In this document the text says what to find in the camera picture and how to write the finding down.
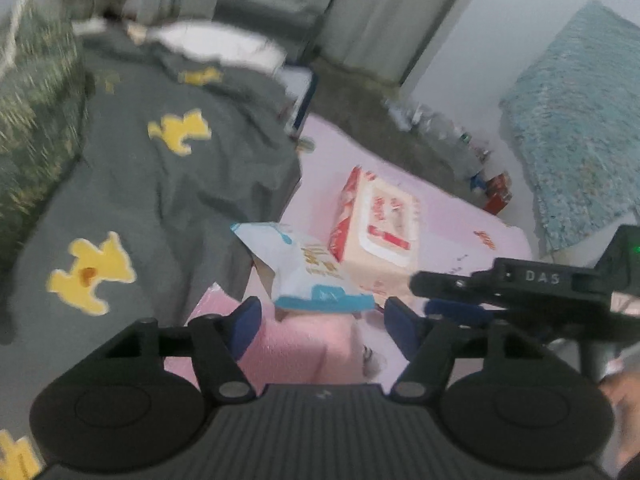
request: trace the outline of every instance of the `snack bag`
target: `snack bag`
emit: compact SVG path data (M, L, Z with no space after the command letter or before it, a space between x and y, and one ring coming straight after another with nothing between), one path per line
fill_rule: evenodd
M418 267L418 200L356 167L340 201L331 253L380 307L389 296L410 302L409 278Z
M234 224L231 229L254 254L275 306L332 314L375 308L373 296L361 293L315 238L274 222Z
M492 215L497 215L502 211L512 199L510 187L511 177L506 171L488 180L486 183L487 202L483 209Z

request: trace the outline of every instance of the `hand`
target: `hand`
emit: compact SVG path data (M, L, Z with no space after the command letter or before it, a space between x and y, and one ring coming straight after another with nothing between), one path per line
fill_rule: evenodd
M622 436L618 463L620 467L640 454L640 373L628 372L606 377L601 391L622 413Z

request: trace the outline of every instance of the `blue fuzzy rug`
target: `blue fuzzy rug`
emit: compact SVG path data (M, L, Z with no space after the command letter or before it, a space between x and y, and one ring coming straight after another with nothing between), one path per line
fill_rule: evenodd
M640 203L640 28L583 7L504 97L549 251Z

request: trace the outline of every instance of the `pink foam mat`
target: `pink foam mat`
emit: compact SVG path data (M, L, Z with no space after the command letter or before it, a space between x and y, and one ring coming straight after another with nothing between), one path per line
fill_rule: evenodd
M420 201L420 257L423 270L468 275L492 266L496 257L530 259L531 250L521 229L453 197L439 188L364 150L336 126L317 116L306 120L302 137L316 145L300 155L302 180L282 222L328 243L338 213L338 197L354 166L373 171ZM245 297L258 296L272 304L255 271ZM412 307L418 312L422 301ZM386 366L375 377L388 390L406 366L406 360L384 330L382 314L370 312L358 321L364 343L381 354Z

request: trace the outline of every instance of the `tissue box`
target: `tissue box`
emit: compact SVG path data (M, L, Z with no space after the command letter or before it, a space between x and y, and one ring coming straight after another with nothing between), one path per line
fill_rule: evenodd
M412 298L409 278L418 269L420 205L415 197L360 167L340 196L329 248L363 290L383 306L386 298Z

